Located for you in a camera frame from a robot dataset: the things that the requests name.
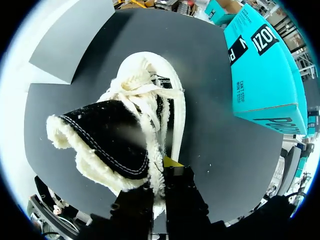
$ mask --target cardboard box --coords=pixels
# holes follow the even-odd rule
[[[215,25],[228,24],[236,16],[232,13],[229,14],[216,0],[210,1],[204,12]]]
[[[197,11],[198,6],[196,4],[193,4],[191,7],[190,16],[193,16],[195,14],[195,11]]]
[[[137,2],[142,5],[145,5],[144,1],[137,1]],[[136,4],[134,2],[130,2],[130,3],[120,7],[120,9],[138,9],[138,8],[141,8],[141,6],[139,6],[138,4]]]
[[[242,9],[242,6],[237,1],[231,1],[227,6],[224,7],[224,9],[229,14],[237,14]]]
[[[217,3],[222,7],[225,8],[232,0],[216,0]]]
[[[235,116],[282,134],[307,133],[299,69],[273,27],[246,4],[224,30]]]
[[[144,5],[145,5],[147,8],[153,7],[153,6],[155,5],[155,0],[145,1],[145,2],[144,2]]]

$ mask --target white fleece trim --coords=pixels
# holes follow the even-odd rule
[[[159,151],[160,145],[157,140],[157,135],[151,125],[150,117],[146,114],[141,116],[140,125],[145,134],[146,150],[149,158],[148,175],[150,178],[150,187],[155,197],[163,197],[165,195],[163,155]]]
[[[76,168],[88,179],[108,187],[116,196],[120,191],[137,188],[147,182],[144,179],[128,179],[108,167],[61,118],[49,116],[46,121],[48,139],[57,149],[73,148],[76,151]]]

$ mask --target black table surface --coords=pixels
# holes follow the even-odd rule
[[[78,172],[73,149],[52,145],[47,139],[46,119],[97,101],[116,77],[121,62],[142,51],[166,58],[185,89],[186,120],[179,161],[191,165],[211,221],[229,221],[253,209],[270,184],[283,137],[233,115],[223,30],[164,10],[117,11],[89,45],[71,85],[30,86],[24,141],[35,173],[75,208],[110,216],[110,204],[116,197]]]

